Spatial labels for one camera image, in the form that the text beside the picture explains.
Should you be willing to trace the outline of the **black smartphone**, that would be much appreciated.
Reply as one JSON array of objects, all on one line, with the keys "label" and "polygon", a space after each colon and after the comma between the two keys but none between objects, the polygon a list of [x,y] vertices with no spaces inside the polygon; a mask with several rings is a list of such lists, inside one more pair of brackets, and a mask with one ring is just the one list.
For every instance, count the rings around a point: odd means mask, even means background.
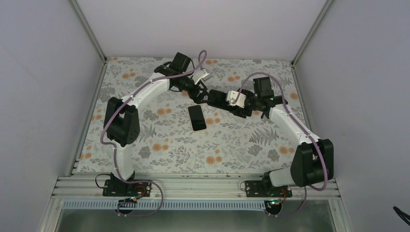
[{"label": "black smartphone", "polygon": [[206,129],[206,122],[200,105],[188,107],[188,113],[193,131]]}]

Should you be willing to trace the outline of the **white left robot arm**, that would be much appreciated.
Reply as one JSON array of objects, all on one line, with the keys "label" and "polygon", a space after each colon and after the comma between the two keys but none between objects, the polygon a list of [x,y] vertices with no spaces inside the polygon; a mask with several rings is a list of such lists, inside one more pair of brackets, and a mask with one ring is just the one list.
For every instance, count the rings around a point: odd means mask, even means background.
[{"label": "white left robot arm", "polygon": [[206,56],[207,51],[202,50],[198,64],[188,70],[193,60],[177,53],[172,61],[158,66],[134,92],[122,98],[112,97],[108,101],[100,141],[104,145],[113,146],[112,174],[118,179],[115,189],[121,195],[127,196],[134,191],[130,146],[140,134],[139,111],[173,87],[187,92],[195,104],[205,103],[208,91],[202,79],[208,74],[203,67]]}]

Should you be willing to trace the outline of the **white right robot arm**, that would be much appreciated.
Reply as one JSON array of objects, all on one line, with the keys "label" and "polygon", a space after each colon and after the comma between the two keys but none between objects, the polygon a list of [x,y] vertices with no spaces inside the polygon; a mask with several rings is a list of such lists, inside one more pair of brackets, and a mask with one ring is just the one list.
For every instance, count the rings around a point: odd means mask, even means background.
[{"label": "white right robot arm", "polygon": [[262,191],[268,197],[275,196],[282,187],[310,187],[316,191],[326,189],[333,178],[333,144],[312,133],[293,113],[279,85],[280,95],[273,92],[271,81],[277,79],[267,75],[254,78],[254,93],[246,94],[242,88],[230,90],[226,95],[229,106],[236,110],[260,111],[276,123],[295,146],[292,163],[288,168],[268,171],[262,177]]}]

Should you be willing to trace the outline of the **floral patterned table mat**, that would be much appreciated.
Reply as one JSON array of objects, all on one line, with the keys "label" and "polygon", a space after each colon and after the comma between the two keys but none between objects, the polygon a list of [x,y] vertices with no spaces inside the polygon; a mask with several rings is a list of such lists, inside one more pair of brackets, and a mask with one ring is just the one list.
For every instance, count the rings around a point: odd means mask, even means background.
[{"label": "floral patterned table mat", "polygon": [[[100,142],[107,102],[135,91],[167,58],[110,57],[85,138],[77,172],[102,173],[113,169],[113,148]],[[285,60],[212,59],[204,63],[211,76],[208,89],[222,92],[240,88],[255,72],[279,80],[275,95],[285,93],[289,107],[304,119],[292,73]],[[132,165],[137,173],[262,174],[289,167],[296,143],[287,139],[276,123],[254,111],[241,118],[201,106],[206,129],[194,131],[188,108],[193,101],[186,92],[167,91],[139,114],[140,134],[132,145]]]}]

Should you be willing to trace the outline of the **black object at corner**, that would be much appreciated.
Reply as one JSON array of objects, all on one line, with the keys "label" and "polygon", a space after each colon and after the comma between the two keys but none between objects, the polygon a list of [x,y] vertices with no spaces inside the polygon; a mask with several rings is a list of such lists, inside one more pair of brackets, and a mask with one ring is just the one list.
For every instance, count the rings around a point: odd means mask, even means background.
[{"label": "black object at corner", "polygon": [[394,212],[407,224],[410,226],[410,216],[409,214],[403,212],[398,207],[393,206]]}]

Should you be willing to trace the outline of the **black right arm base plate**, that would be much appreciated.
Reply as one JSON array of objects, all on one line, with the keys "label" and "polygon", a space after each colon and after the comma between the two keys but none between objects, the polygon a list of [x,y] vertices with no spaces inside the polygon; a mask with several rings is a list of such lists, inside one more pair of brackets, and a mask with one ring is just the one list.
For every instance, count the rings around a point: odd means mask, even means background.
[{"label": "black right arm base plate", "polygon": [[245,184],[245,193],[248,198],[279,198],[292,197],[292,189],[289,186],[274,187],[271,184],[265,184],[262,180],[247,180]]}]

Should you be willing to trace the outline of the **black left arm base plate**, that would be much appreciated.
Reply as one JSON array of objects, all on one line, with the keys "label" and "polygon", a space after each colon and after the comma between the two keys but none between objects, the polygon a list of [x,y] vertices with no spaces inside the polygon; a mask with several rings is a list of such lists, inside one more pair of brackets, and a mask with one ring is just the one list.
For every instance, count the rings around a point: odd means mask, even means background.
[{"label": "black left arm base plate", "polygon": [[134,184],[126,184],[120,180],[105,181],[102,196],[104,197],[149,197],[152,184],[146,182],[138,182]]}]

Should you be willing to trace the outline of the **aluminium front rail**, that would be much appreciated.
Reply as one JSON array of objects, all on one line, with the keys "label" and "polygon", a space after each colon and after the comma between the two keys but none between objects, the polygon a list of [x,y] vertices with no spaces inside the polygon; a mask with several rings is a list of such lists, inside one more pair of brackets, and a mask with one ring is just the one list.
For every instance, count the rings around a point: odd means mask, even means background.
[{"label": "aluminium front rail", "polygon": [[[249,188],[245,181],[257,180],[257,175],[239,176],[159,176],[150,175],[148,179],[154,183],[147,190],[149,199],[159,200],[244,200]],[[59,177],[52,191],[52,198],[103,198],[103,185],[106,176],[73,175]],[[326,190],[316,191],[309,187],[291,187],[291,194],[286,194],[287,200],[301,200],[304,196],[309,200],[340,199],[341,195],[335,180],[332,180]]]}]

